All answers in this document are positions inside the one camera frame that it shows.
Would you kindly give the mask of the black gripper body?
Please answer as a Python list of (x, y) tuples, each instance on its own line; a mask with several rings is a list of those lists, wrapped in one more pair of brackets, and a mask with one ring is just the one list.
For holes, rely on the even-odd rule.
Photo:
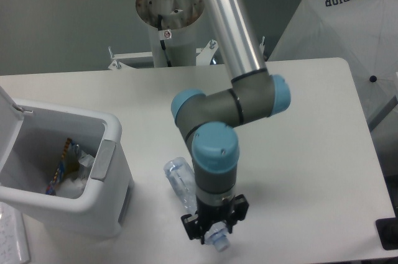
[(237, 223), (234, 214), (235, 198), (220, 205), (211, 206), (197, 198), (197, 214), (198, 225), (202, 230), (208, 230), (213, 224), (219, 221), (225, 222), (227, 225), (235, 225)]

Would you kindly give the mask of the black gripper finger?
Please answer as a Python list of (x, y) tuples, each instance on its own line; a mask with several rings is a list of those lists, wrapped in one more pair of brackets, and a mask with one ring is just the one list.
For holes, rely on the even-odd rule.
[(228, 213), (226, 216), (226, 226), (229, 234), (233, 233), (233, 227), (238, 221), (243, 221), (248, 212), (249, 203), (245, 195), (240, 194), (235, 196), (228, 206)]
[(202, 219), (197, 213), (185, 214), (180, 219), (189, 239), (197, 239), (204, 244), (205, 234), (209, 230), (209, 222)]

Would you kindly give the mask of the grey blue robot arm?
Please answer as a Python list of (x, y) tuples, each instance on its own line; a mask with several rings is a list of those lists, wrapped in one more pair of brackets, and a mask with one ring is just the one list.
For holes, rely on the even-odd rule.
[(249, 208), (245, 196), (235, 193), (239, 144), (234, 128), (285, 111), (289, 87), (283, 77), (269, 74), (241, 0), (136, 0), (136, 11), (152, 35), (154, 63), (169, 68), (195, 61), (186, 32), (203, 11), (211, 14), (231, 87), (212, 95), (182, 91), (171, 111), (195, 174), (197, 208), (182, 216), (182, 224), (190, 239), (218, 244)]

